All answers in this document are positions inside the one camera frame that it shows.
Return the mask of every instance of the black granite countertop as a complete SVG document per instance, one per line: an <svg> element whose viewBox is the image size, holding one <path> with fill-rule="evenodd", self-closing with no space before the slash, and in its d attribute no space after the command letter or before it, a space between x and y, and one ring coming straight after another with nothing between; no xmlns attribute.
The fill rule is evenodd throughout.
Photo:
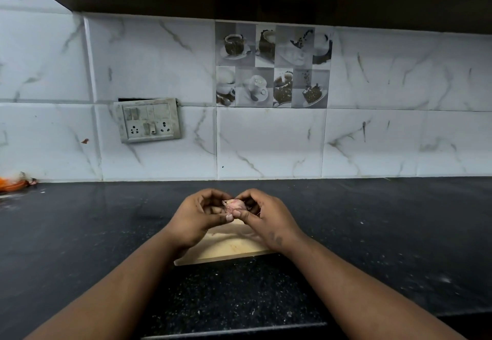
<svg viewBox="0 0 492 340"><path fill-rule="evenodd" d="M205 187L278 196L308 235L435 315L492 312L491 178L42 183L0 203L0 338L32 331ZM317 326L336 330L272 254L173 269L135 336Z"/></svg>

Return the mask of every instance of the person's right arm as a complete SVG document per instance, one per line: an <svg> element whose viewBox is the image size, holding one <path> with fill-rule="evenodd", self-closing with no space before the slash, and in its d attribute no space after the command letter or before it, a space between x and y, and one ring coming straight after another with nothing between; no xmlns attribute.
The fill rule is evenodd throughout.
<svg viewBox="0 0 492 340"><path fill-rule="evenodd" d="M237 196L258 206L234 211L272 250L298 267L352 340L463 339L460 334L395 290L309 238L284 203L257 189Z"/></svg>

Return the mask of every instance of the orange object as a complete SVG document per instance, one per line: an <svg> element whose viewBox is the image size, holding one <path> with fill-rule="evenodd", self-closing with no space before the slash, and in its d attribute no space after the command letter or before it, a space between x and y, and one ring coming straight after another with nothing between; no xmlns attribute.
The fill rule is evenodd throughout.
<svg viewBox="0 0 492 340"><path fill-rule="evenodd" d="M17 191L20 190L21 188L24 188L28 185L28 181L26 180L21 180L21 181L9 181L4 178L0 178L0 191Z"/></svg>

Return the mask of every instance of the yellow cutting board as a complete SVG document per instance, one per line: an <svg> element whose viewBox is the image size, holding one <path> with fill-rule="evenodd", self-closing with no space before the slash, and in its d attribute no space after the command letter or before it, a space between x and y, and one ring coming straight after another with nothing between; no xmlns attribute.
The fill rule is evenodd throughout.
<svg viewBox="0 0 492 340"><path fill-rule="evenodd" d="M273 253L240 219L211 228L205 237L174 264L191 265Z"/></svg>

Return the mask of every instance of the power socket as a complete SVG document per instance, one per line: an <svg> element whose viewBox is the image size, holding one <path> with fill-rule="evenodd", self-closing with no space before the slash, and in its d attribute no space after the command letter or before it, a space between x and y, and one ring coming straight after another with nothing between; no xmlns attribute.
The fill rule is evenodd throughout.
<svg viewBox="0 0 492 340"><path fill-rule="evenodd" d="M122 143L181 138L175 98L115 102Z"/></svg>

